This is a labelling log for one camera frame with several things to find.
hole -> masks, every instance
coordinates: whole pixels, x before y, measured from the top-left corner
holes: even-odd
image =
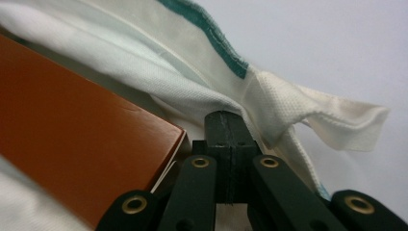
[[[374,206],[372,206],[366,199],[351,195],[344,199],[345,204],[357,213],[370,215],[375,212]]]
[[[177,231],[192,231],[194,222],[191,219],[181,219],[176,224]]]
[[[146,206],[147,200],[141,195],[135,195],[123,202],[122,211],[125,214],[133,215],[143,211]]]
[[[265,157],[261,160],[261,164],[265,167],[278,167],[279,162],[275,161],[270,157]]]
[[[327,225],[323,221],[320,221],[320,220],[312,220],[310,222],[310,227],[315,231],[327,231],[327,230],[329,230]]]
[[[195,158],[191,163],[194,167],[207,167],[210,161],[205,158]]]
[[[138,209],[141,206],[140,200],[132,200],[128,203],[128,207],[131,209]]]

black bracket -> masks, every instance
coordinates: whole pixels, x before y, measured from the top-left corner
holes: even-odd
[[[254,231],[408,230],[363,193],[336,192],[331,202],[312,193],[284,161],[262,154],[239,115],[207,115],[205,133],[172,189],[120,196],[96,230],[211,231],[216,203],[246,203]]]

brass grommet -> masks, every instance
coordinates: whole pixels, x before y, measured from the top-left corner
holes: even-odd
[[[366,199],[356,196],[350,195],[344,199],[345,204],[352,210],[357,213],[370,215],[375,212],[374,206],[372,206]]]
[[[277,162],[276,160],[270,157],[262,158],[261,164],[264,167],[278,167],[279,166],[279,162]]]
[[[205,158],[195,158],[191,161],[191,164],[194,167],[207,167],[210,164],[210,161]]]
[[[134,201],[139,203],[139,205],[137,207],[130,206],[130,203],[132,203]],[[146,206],[147,206],[147,200],[141,195],[135,195],[135,196],[132,196],[132,197],[126,199],[123,202],[122,211],[125,214],[133,215],[133,214],[137,214],[137,213],[140,213],[141,211],[143,211],[146,208]]]

white fabric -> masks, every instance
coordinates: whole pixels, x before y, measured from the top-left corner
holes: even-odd
[[[303,124],[296,136],[330,193],[367,193],[408,221],[408,1],[196,1],[252,64],[391,109],[371,152],[329,148]]]
[[[291,126],[306,118],[333,148],[371,150],[388,113],[294,85],[252,65],[241,79],[200,29],[155,1],[3,0],[0,24],[150,93],[191,123],[202,124],[206,114],[217,110],[242,115],[265,151],[275,147],[320,193],[313,165]],[[12,181],[1,183],[6,191],[12,188]]]
[[[39,186],[0,162],[0,230],[89,230]]]

orange board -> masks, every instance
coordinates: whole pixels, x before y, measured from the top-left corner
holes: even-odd
[[[150,189],[185,132],[0,36],[0,154],[94,228]]]

